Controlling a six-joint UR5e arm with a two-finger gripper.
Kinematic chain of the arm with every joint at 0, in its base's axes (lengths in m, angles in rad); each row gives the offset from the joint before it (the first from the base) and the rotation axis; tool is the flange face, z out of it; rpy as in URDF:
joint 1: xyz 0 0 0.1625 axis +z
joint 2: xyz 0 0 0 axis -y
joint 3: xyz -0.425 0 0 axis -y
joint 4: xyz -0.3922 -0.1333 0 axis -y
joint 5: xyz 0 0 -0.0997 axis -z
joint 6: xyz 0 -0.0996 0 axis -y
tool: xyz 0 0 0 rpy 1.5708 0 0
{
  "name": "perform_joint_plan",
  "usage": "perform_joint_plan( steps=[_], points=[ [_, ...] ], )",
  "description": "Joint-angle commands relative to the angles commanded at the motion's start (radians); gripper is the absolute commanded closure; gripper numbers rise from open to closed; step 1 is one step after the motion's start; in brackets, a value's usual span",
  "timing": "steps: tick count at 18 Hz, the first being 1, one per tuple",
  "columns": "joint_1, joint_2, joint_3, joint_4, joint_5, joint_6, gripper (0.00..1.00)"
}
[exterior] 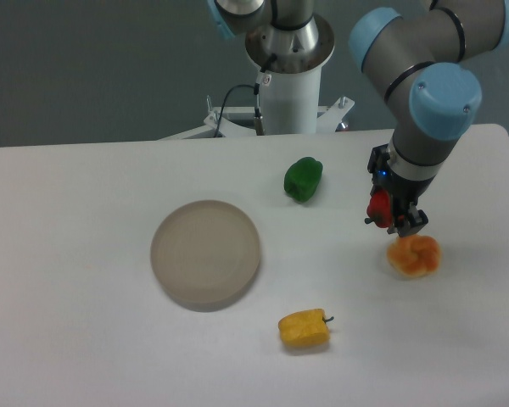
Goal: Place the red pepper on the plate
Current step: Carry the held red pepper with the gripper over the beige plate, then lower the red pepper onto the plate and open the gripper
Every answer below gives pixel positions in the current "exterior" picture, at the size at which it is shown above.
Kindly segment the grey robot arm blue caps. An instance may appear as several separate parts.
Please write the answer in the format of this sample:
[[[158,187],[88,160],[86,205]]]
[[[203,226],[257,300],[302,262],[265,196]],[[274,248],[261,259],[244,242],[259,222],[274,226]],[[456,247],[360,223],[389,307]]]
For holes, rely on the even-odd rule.
[[[258,74],[254,125],[265,134],[316,130],[321,67],[334,50],[329,24],[311,1],[211,1],[227,37],[244,35]],[[367,169],[373,197],[387,208],[367,221],[401,237],[428,222],[419,197],[438,174],[482,100],[478,80],[461,62],[509,43],[509,1],[430,1],[405,20],[392,8],[364,15],[349,37],[358,69],[383,98],[397,125],[375,147]]]

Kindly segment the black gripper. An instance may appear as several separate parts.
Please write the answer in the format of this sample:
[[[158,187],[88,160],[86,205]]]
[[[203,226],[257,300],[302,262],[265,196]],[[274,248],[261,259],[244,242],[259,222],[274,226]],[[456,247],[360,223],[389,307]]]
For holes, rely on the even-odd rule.
[[[425,176],[422,171],[426,167],[410,168],[410,163],[402,160],[390,144],[372,149],[367,170],[372,176],[370,196],[376,189],[383,189],[390,196],[387,233],[398,233],[399,237],[417,234],[428,223],[428,217],[416,205],[434,175]]]

